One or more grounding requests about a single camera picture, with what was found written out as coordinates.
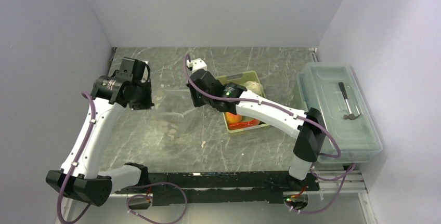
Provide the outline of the green perforated plastic basket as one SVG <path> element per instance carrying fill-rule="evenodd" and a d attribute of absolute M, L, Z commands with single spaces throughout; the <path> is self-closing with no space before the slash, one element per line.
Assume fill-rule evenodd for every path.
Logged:
<path fill-rule="evenodd" d="M 237 73 L 234 75 L 222 75 L 222 76 L 217 76 L 216 77 L 217 80 L 219 80 L 223 85 L 227 84 L 227 83 L 236 83 L 239 85 L 244 85 L 245 82 L 247 81 L 256 81 L 259 82 L 260 84 L 261 81 L 258 78 L 258 75 L 255 71 L 246 71 L 246 72 L 242 72 L 242 73 Z M 265 93 L 263 92 L 262 95 L 263 98 L 266 98 Z M 230 130 L 228 128 L 228 124 L 226 123 L 225 120 L 225 113 L 223 113 L 223 120 L 224 120 L 224 125 L 226 130 L 231 134 L 231 135 L 240 135 L 240 134 L 244 134 L 245 132 L 250 132 L 250 131 L 255 131 L 258 129 L 264 129 L 264 128 L 268 128 L 270 125 L 264 123 L 263 121 L 260 121 L 260 124 L 254 127 L 249 127 L 249 128 L 243 128 L 243 129 L 236 129 L 236 130 Z M 248 116 L 243 116 L 242 118 L 242 122 L 246 122 L 246 121 L 251 121 L 253 119 L 256 118 L 252 118 L 252 117 L 248 117 Z"/>

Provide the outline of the orange peach toy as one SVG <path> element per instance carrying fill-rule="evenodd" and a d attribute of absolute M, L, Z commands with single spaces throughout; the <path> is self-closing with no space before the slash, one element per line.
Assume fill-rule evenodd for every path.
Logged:
<path fill-rule="evenodd" d="M 240 122 L 242 122 L 242 118 L 243 118 L 239 114 L 233 114 L 233 113 L 230 113 L 230 112 L 226 112 L 224 114 L 224 116 L 225 116 L 226 123 L 228 125 L 240 123 Z"/>

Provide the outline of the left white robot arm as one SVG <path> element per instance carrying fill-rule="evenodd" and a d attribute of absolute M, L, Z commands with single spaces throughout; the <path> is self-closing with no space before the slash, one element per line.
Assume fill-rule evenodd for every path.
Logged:
<path fill-rule="evenodd" d="M 148 189 L 146 166 L 125 163 L 117 169 L 99 170 L 112 128 L 126 108 L 149 110 L 152 102 L 150 66 L 146 61 L 123 58 L 111 76 L 100 76 L 87 94 L 89 109 L 80 134 L 59 170 L 50 170 L 46 182 L 61 196 L 102 206 L 109 195 L 131 187 Z"/>

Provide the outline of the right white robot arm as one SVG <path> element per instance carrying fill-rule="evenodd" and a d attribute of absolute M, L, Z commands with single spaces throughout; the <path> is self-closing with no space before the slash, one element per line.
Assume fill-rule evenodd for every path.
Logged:
<path fill-rule="evenodd" d="M 308 111 L 270 101 L 236 83 L 223 85 L 209 71 L 197 70 L 187 75 L 195 107 L 210 105 L 219 112 L 229 112 L 257 119 L 295 139 L 287 185 L 299 190 L 306 185 L 307 174 L 318 160 L 328 134 L 322 116 L 315 108 Z"/>

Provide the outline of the clear polka dot zip bag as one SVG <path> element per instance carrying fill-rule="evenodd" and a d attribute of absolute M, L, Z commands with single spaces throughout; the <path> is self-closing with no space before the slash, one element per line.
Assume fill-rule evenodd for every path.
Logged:
<path fill-rule="evenodd" d="M 170 138 L 184 134 L 196 115 L 189 89 L 172 89 L 162 85 L 153 91 L 153 119 Z"/>

